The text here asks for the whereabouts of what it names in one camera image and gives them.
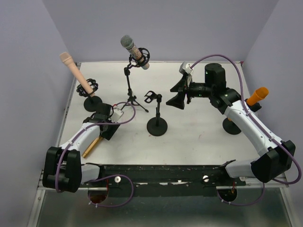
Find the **gold microphone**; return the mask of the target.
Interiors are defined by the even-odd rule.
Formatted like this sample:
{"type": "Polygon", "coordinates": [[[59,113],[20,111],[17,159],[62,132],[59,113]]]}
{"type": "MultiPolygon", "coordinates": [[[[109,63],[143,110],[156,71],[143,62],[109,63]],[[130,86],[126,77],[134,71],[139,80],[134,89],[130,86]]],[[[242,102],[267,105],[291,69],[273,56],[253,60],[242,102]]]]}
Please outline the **gold microphone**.
{"type": "Polygon", "coordinates": [[[94,141],[92,141],[91,144],[87,147],[87,149],[82,154],[82,157],[86,158],[102,140],[103,137],[98,137],[94,141]]]}

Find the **black round-base clip stand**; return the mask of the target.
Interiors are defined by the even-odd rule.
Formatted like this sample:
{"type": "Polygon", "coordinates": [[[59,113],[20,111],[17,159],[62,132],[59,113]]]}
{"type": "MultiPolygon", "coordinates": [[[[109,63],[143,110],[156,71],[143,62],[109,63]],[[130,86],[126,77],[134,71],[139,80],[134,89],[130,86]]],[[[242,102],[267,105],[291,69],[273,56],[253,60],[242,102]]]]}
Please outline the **black round-base clip stand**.
{"type": "Polygon", "coordinates": [[[148,104],[151,103],[153,100],[157,101],[156,115],[147,122],[147,131],[152,136],[162,136],[166,133],[168,129],[167,122],[160,116],[160,104],[162,102],[162,95],[156,94],[153,91],[148,91],[145,97],[146,99],[144,101],[148,104]]]}

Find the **black tripod microphone stand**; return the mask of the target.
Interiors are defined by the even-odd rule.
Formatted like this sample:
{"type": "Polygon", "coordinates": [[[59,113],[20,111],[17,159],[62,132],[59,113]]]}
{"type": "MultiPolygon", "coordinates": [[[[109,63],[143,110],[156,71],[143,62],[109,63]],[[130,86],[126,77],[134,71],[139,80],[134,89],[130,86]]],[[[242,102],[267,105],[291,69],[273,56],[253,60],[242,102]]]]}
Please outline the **black tripod microphone stand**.
{"type": "Polygon", "coordinates": [[[128,64],[124,67],[124,75],[126,76],[127,82],[127,100],[121,107],[121,110],[124,110],[126,107],[140,107],[146,113],[149,112],[142,104],[140,104],[137,100],[136,93],[133,91],[134,85],[134,77],[133,77],[133,69],[138,69],[141,66],[146,66],[150,60],[150,52],[146,48],[139,48],[140,53],[142,56],[136,60],[134,56],[131,54],[128,57],[128,64]]]}

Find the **glitter silver-head microphone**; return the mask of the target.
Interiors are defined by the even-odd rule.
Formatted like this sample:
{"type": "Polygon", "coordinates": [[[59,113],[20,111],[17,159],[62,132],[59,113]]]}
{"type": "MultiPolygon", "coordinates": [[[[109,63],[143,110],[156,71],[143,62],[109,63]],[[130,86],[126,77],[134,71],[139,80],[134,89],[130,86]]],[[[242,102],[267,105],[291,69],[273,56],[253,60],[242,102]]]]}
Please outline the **glitter silver-head microphone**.
{"type": "Polygon", "coordinates": [[[149,69],[150,53],[145,48],[138,48],[129,35],[124,35],[120,40],[121,45],[130,53],[132,59],[143,70],[149,69]]]}

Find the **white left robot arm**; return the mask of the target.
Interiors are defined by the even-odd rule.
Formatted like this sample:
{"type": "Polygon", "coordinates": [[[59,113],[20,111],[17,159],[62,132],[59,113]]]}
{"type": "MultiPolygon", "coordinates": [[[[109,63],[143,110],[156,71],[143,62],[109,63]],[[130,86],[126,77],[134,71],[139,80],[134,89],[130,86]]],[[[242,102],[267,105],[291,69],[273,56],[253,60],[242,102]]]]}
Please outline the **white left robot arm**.
{"type": "Polygon", "coordinates": [[[81,164],[81,157],[98,139],[110,140],[119,128],[124,112],[109,104],[98,104],[97,110],[83,120],[81,128],[64,144],[50,147],[46,153],[42,184],[58,191],[76,192],[89,181],[99,187],[105,175],[92,164],[81,164]]]}

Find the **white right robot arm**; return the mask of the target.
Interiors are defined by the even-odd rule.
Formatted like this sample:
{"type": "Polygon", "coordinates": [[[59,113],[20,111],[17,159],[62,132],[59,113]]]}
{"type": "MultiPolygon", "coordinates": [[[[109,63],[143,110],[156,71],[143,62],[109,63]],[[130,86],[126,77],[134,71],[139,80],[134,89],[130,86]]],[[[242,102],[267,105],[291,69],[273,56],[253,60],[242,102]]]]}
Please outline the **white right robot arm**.
{"type": "Polygon", "coordinates": [[[230,161],[225,169],[218,173],[218,181],[229,185],[238,177],[253,177],[263,183],[287,171],[292,164],[295,144],[283,141],[270,132],[257,118],[254,107],[241,102],[241,95],[226,86],[225,69],[218,63],[205,66],[205,81],[196,83],[192,80],[189,63],[182,63],[179,72],[181,80],[170,89],[177,95],[166,102],[167,105],[184,109],[193,97],[207,97],[213,107],[226,116],[226,120],[239,128],[249,139],[258,155],[256,160],[230,161]]]}

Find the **black round-base orange-mic stand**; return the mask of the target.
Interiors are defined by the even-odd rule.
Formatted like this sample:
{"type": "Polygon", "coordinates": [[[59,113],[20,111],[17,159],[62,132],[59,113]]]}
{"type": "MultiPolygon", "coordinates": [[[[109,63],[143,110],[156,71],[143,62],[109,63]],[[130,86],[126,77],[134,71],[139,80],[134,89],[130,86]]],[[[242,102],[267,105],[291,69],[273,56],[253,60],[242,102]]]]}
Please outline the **black round-base orange-mic stand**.
{"type": "Polygon", "coordinates": [[[236,101],[232,106],[228,106],[224,112],[224,115],[231,119],[241,131],[248,137],[249,135],[261,135],[258,126],[249,117],[249,114],[245,111],[241,100],[236,101]]]}

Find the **orange microphone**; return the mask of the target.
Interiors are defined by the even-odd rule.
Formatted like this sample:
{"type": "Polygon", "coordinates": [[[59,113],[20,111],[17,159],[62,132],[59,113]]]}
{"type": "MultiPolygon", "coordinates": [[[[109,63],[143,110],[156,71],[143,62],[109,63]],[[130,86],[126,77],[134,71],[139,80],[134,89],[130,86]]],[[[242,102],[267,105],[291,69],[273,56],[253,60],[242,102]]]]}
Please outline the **orange microphone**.
{"type": "Polygon", "coordinates": [[[265,99],[269,94],[269,90],[266,87],[260,87],[254,91],[254,93],[247,99],[246,103],[249,106],[253,106],[257,102],[265,99]]]}

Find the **pink beige microphone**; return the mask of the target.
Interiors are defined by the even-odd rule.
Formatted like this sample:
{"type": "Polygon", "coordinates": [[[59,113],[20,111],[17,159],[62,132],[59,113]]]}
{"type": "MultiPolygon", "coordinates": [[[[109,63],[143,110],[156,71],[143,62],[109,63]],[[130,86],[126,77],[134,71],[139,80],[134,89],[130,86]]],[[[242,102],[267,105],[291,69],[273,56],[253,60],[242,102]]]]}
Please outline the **pink beige microphone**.
{"type": "Polygon", "coordinates": [[[84,90],[87,92],[89,96],[94,96],[95,93],[91,86],[88,84],[87,80],[84,78],[78,67],[76,66],[73,58],[71,55],[67,52],[63,52],[60,54],[60,60],[64,65],[66,65],[73,76],[76,78],[76,80],[79,82],[79,84],[84,88],[84,90]]]}

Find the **black round-base shock-mount stand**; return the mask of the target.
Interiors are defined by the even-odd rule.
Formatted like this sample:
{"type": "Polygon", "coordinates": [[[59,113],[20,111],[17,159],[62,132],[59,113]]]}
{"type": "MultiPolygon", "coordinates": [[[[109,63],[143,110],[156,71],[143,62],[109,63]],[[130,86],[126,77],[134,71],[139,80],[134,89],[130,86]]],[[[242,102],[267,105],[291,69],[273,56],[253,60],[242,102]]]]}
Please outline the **black round-base shock-mount stand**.
{"type": "Polygon", "coordinates": [[[76,87],[76,92],[79,96],[86,98],[83,103],[84,109],[88,112],[95,112],[97,105],[102,103],[102,99],[94,94],[98,90],[98,83],[95,79],[87,79],[87,82],[92,89],[90,93],[88,93],[81,84],[76,87]]]}

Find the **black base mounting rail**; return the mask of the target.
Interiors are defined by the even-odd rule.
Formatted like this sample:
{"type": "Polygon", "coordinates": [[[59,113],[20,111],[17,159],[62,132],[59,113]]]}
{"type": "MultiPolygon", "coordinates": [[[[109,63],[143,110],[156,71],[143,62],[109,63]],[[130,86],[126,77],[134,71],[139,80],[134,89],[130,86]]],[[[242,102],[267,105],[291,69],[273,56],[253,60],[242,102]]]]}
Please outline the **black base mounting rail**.
{"type": "Polygon", "coordinates": [[[80,165],[78,185],[87,183],[89,192],[108,187],[110,197],[214,197],[217,187],[245,186],[230,178],[223,166],[210,165],[80,165]]]}

